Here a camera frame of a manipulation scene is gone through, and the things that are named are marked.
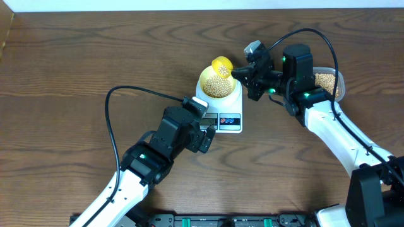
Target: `digital kitchen scale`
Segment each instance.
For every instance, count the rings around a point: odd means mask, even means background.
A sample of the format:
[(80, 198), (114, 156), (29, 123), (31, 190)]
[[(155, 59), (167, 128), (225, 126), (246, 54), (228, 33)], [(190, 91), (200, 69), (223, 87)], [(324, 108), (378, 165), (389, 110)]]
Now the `digital kitchen scale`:
[(240, 133), (242, 131), (242, 86), (233, 78), (233, 92), (224, 98), (212, 98), (208, 96), (202, 86), (207, 78), (215, 75), (212, 66), (207, 67), (199, 77), (196, 85), (196, 97), (209, 104), (206, 115), (199, 122), (201, 130), (206, 130), (214, 125), (216, 133)]

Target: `white background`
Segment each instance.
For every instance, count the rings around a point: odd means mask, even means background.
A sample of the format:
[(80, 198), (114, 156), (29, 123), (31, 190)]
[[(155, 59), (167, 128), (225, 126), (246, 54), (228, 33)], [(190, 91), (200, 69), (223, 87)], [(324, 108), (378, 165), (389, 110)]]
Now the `white background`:
[(206, 9), (398, 8), (404, 0), (3, 0), (15, 13)]

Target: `clear plastic container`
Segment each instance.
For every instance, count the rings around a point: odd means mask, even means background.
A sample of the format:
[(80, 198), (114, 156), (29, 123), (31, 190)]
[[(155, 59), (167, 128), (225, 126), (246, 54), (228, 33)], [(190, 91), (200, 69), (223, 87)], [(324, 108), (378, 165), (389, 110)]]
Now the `clear plastic container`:
[[(325, 74), (332, 74), (335, 76), (335, 69), (330, 68), (330, 67), (313, 67), (313, 73), (325, 73)], [(345, 84), (343, 82), (343, 76), (342, 73), (339, 71), (338, 72), (338, 91), (340, 92), (340, 96), (338, 98), (335, 98), (336, 102), (339, 102), (342, 100), (343, 96), (345, 95)]]

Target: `black cable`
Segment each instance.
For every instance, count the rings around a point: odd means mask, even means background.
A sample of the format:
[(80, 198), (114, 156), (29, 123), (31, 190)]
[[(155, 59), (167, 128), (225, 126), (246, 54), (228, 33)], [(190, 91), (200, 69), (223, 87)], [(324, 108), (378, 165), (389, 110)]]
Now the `black cable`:
[(278, 105), (281, 105), (281, 106), (283, 106), (283, 107), (286, 107), (286, 105), (285, 105), (284, 103), (279, 102), (278, 100), (274, 100), (271, 95), (270, 95), (270, 100), (273, 101), (274, 103), (278, 104)]
[(129, 86), (129, 85), (116, 86), (114, 88), (111, 88), (111, 90), (108, 91), (107, 97), (105, 98), (105, 119), (107, 121), (107, 128), (108, 128), (108, 132), (109, 132), (109, 137), (111, 139), (112, 147), (114, 148), (115, 161), (116, 161), (116, 182), (115, 182), (114, 190), (112, 191), (110, 197), (107, 198), (106, 202), (100, 207), (100, 209), (98, 209), (97, 212), (95, 212), (93, 214), (92, 217), (90, 217), (90, 219), (83, 225), (83, 227), (88, 226), (97, 217), (97, 215), (99, 213), (101, 213), (101, 211), (108, 205), (109, 202), (114, 202), (114, 196), (115, 196), (116, 192), (118, 191), (119, 180), (121, 178), (121, 172), (119, 170), (118, 148), (116, 146), (114, 133), (112, 132), (111, 122), (109, 120), (109, 98), (110, 98), (112, 92), (114, 92), (115, 90), (118, 90), (118, 89), (123, 89), (123, 88), (145, 91), (145, 92), (149, 92), (149, 93), (151, 93), (153, 95), (158, 95), (158, 96), (161, 96), (161, 97), (164, 97), (164, 98), (170, 98), (172, 100), (179, 101), (179, 102), (183, 101), (180, 98), (176, 98), (176, 97), (173, 97), (173, 96), (170, 96), (170, 95), (161, 94), (159, 92), (152, 91), (152, 90), (149, 90), (149, 89), (146, 89), (146, 88), (137, 87), (137, 86)]
[(397, 179), (397, 181), (401, 184), (401, 186), (404, 188), (404, 180), (402, 179), (402, 177), (399, 176), (399, 174), (391, 167), (388, 165), (388, 163), (380, 156), (378, 155), (375, 151), (373, 151), (372, 146), (368, 146), (363, 140), (360, 139), (360, 137), (358, 135), (356, 135), (345, 123), (344, 121), (342, 121), (342, 119), (340, 118), (340, 116), (337, 114), (336, 110), (335, 110), (335, 95), (336, 95), (336, 88), (337, 88), (337, 83), (338, 83), (338, 76), (339, 76), (339, 72), (338, 72), (338, 61), (336, 59), (336, 55), (335, 55), (335, 51), (333, 46), (331, 45), (330, 41), (319, 31), (312, 29), (312, 28), (302, 28), (299, 30), (296, 30), (294, 32), (290, 32), (289, 34), (286, 34), (285, 36), (283, 36), (282, 38), (280, 38), (278, 41), (276, 41), (274, 44), (272, 44), (272, 46), (270, 48), (268, 48), (268, 51), (270, 51), (272, 48), (274, 48), (276, 45), (278, 45), (280, 42), (282, 42), (284, 39), (288, 38), (291, 35), (294, 35), (296, 33), (299, 32), (314, 32), (317, 35), (319, 35), (328, 45), (328, 47), (330, 48), (330, 51), (333, 55), (333, 59), (334, 59), (334, 65), (335, 65), (335, 82), (334, 82), (334, 89), (333, 89), (333, 94), (332, 94), (332, 100), (331, 100), (331, 109), (333, 111), (334, 114), (334, 118), (336, 118), (339, 123), (342, 125), (342, 127), (347, 130), (347, 132), (353, 137), (355, 138), (358, 143), (360, 145), (362, 145), (366, 151), (368, 153), (370, 153), (371, 155), (373, 155), (375, 158), (377, 158), (388, 170), (389, 172), (391, 172), (391, 174)]

